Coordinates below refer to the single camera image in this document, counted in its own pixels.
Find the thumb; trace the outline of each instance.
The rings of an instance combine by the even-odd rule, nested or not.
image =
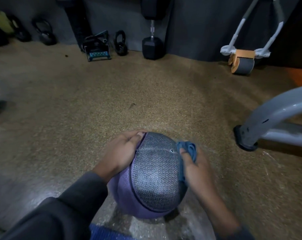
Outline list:
[[[133,136],[129,141],[135,146],[137,147],[137,145],[139,144],[139,142],[142,140],[143,137],[143,133],[139,132],[137,133],[135,136]]]
[[[182,157],[182,159],[183,159],[183,162],[184,162],[185,167],[194,164],[193,161],[192,161],[192,158],[191,158],[190,154],[187,153],[187,152],[185,151],[185,149],[180,148],[180,154],[181,154],[181,157]]]

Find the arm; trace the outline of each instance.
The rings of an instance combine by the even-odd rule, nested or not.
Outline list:
[[[253,236],[244,228],[228,210],[212,180],[212,171],[209,161],[203,151],[197,147],[196,163],[190,155],[180,149],[185,167],[185,178],[197,196],[200,204],[206,210],[213,228],[218,235],[217,239],[254,240]]]
[[[106,184],[133,160],[143,129],[124,132],[112,140],[103,159],[58,198],[46,198],[22,218],[2,240],[89,239],[89,224],[108,195]]]

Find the rubber gym floor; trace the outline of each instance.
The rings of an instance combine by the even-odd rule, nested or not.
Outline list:
[[[302,148],[261,141],[242,151],[232,128],[295,87],[286,70],[236,76],[224,62],[141,52],[87,62],[76,45],[13,42],[0,48],[0,228],[58,196],[123,130],[145,127],[202,146],[228,207],[257,239],[302,239]],[[292,118],[302,124],[302,116]],[[111,195],[93,223],[137,239],[214,239],[188,192],[165,219],[123,215]]]

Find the blue mat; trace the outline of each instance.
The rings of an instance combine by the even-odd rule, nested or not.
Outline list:
[[[104,226],[90,224],[91,238],[90,240],[136,240],[130,236],[112,231]]]

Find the dark wall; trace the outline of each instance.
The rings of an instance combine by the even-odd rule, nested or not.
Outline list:
[[[299,0],[280,0],[287,20]],[[195,60],[219,61],[252,0],[175,0],[167,52]],[[259,0],[236,41],[239,49],[262,48],[276,29],[272,0]]]
[[[167,52],[196,60],[226,59],[220,48],[229,44],[252,0],[174,0],[171,15],[157,22],[156,36],[166,36]],[[141,41],[150,35],[150,22],[140,13],[140,0],[84,0],[93,32],[107,29],[111,34],[124,29],[131,50],[141,50]],[[298,0],[280,0],[286,19]],[[0,0],[0,9],[21,19],[36,38],[30,20],[42,14],[51,22],[59,42],[75,44],[65,12],[55,0]],[[260,0],[246,21],[236,42],[240,49],[262,48],[276,26],[272,0]]]

